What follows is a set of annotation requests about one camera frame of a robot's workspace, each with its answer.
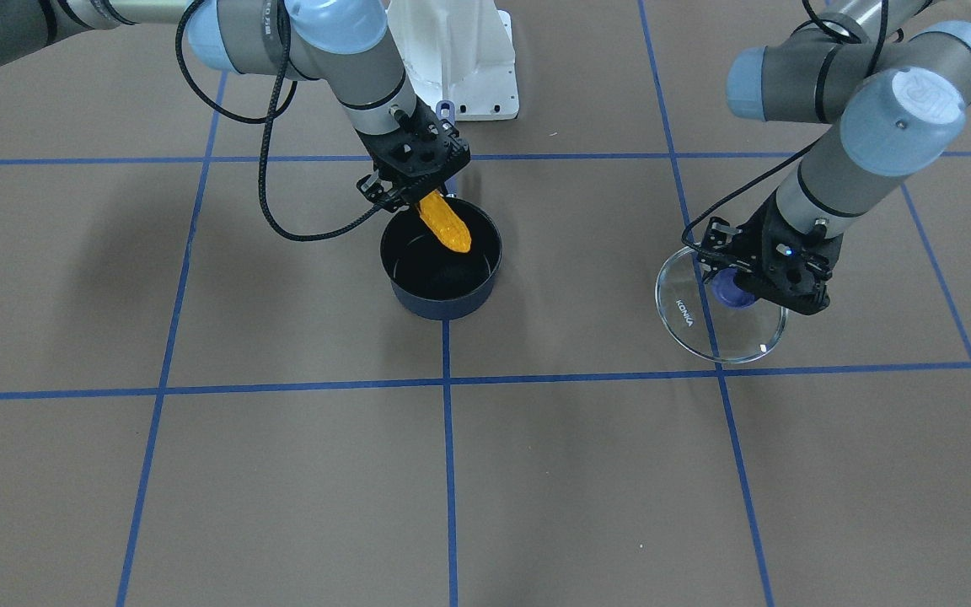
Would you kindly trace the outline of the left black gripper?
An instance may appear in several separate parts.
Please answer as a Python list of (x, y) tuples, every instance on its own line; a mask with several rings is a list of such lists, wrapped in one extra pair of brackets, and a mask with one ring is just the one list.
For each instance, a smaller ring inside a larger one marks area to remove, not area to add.
[(798, 314), (820, 314), (831, 304), (828, 283), (843, 241), (843, 235), (829, 238), (825, 228), (799, 232), (777, 204), (763, 203), (731, 242), (732, 256), (747, 267), (738, 285)]

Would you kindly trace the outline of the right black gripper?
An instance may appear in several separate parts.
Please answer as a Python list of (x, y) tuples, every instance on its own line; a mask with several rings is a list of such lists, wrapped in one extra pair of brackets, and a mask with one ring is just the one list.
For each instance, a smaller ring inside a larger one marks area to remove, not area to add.
[(367, 136), (367, 153), (373, 173), (400, 184), (404, 199), (421, 199), (442, 189), (471, 159), (469, 143), (458, 128), (432, 109), (416, 109), (396, 130)]

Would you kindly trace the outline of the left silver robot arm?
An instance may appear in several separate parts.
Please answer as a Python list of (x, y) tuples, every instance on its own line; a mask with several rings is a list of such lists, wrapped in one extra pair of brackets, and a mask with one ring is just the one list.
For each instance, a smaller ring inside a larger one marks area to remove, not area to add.
[(751, 298), (812, 315), (848, 227), (966, 126), (971, 23), (941, 22), (893, 43), (925, 1), (832, 1), (778, 46), (751, 47), (726, 80), (731, 112), (828, 130), (760, 205), (713, 266)]

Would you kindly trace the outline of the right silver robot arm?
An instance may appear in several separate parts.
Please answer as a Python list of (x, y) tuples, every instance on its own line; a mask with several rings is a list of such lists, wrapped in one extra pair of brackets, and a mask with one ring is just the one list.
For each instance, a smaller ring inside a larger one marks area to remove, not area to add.
[(416, 203), (465, 168), (469, 145), (417, 95), (380, 1), (0, 1), (0, 67), (128, 24), (177, 24), (220, 72), (327, 82), (373, 161), (359, 191)]

